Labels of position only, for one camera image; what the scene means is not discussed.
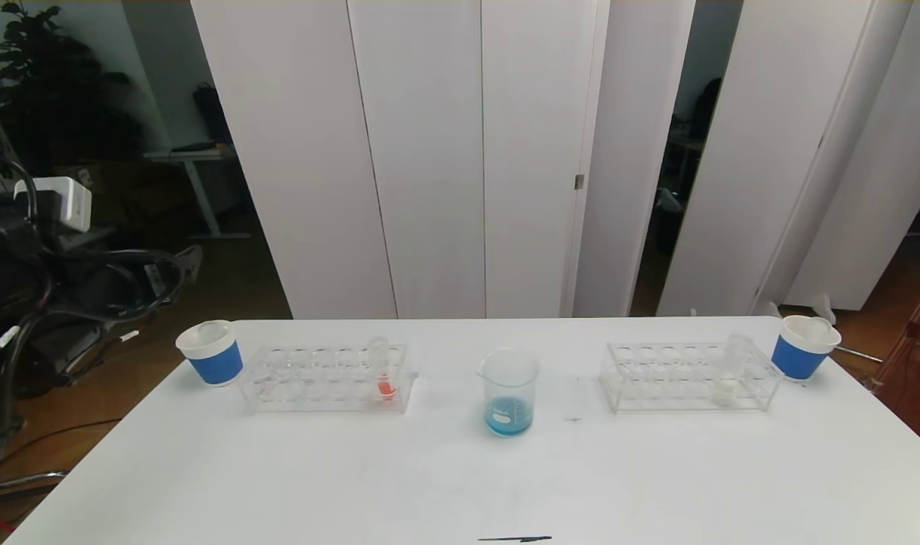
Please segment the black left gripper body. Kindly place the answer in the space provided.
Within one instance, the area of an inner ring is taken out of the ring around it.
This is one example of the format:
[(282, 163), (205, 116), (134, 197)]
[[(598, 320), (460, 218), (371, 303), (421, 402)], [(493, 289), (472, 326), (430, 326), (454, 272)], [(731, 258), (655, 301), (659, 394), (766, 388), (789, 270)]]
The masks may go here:
[(77, 266), (77, 300), (93, 313), (152, 313), (181, 287), (182, 266), (170, 258), (105, 257)]

